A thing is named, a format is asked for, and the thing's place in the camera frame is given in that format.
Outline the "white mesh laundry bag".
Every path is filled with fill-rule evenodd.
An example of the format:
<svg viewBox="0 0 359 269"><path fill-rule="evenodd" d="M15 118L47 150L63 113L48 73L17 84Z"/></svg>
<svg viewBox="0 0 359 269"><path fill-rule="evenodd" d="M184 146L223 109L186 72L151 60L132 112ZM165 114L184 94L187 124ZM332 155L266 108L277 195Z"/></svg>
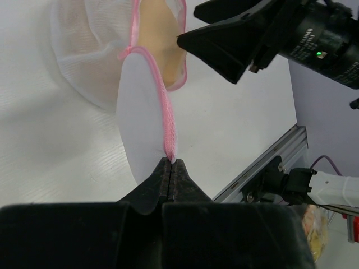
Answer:
<svg viewBox="0 0 359 269"><path fill-rule="evenodd" d="M62 76L84 98L116 113L127 160L137 184L159 160L177 155L171 91L187 80L164 85L151 53L138 46L141 1L55 1L50 14L51 43ZM166 1L181 33L186 2Z"/></svg>

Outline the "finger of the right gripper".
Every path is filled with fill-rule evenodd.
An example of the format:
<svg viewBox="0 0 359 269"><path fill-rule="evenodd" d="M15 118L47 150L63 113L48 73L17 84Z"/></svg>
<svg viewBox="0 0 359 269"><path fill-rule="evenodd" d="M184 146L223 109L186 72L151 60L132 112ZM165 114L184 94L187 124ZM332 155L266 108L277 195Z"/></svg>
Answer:
<svg viewBox="0 0 359 269"><path fill-rule="evenodd" d="M236 84L255 58L268 26L262 19L228 19L181 34L180 48Z"/></svg>
<svg viewBox="0 0 359 269"><path fill-rule="evenodd" d="M260 0L206 1L195 7L194 17L207 24L213 24L247 12L259 2Z"/></svg>

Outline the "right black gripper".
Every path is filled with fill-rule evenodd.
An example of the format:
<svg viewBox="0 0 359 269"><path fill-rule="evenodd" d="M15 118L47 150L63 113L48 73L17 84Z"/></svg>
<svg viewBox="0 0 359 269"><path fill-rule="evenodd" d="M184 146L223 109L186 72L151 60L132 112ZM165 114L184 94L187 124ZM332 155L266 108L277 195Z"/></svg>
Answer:
<svg viewBox="0 0 359 269"><path fill-rule="evenodd" d="M333 1L256 1L260 46L250 70L279 54L349 88L358 89L358 19Z"/></svg>

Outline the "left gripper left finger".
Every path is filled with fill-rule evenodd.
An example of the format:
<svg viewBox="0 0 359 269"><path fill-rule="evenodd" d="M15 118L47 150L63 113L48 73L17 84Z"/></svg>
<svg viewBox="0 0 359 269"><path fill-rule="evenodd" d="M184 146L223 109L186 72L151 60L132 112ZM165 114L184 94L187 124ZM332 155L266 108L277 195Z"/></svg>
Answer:
<svg viewBox="0 0 359 269"><path fill-rule="evenodd" d="M160 207L171 163L117 202L1 208L2 268L161 268Z"/></svg>

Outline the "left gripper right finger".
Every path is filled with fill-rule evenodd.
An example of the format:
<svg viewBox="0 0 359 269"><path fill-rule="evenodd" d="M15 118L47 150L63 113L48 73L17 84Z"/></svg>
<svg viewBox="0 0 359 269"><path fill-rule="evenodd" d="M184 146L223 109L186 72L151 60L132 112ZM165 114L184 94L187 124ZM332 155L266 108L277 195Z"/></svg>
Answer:
<svg viewBox="0 0 359 269"><path fill-rule="evenodd" d="M163 268L315 268L299 216L267 203L182 202L170 187L162 205Z"/></svg>

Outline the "beige bra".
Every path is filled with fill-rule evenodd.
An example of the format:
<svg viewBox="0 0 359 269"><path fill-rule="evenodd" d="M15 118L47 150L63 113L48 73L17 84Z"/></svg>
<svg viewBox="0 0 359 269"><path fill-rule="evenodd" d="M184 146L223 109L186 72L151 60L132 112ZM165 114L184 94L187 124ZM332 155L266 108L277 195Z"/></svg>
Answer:
<svg viewBox="0 0 359 269"><path fill-rule="evenodd" d="M186 52L177 45L180 33L180 25L166 1L141 1L137 45L154 57L166 87L182 76Z"/></svg>

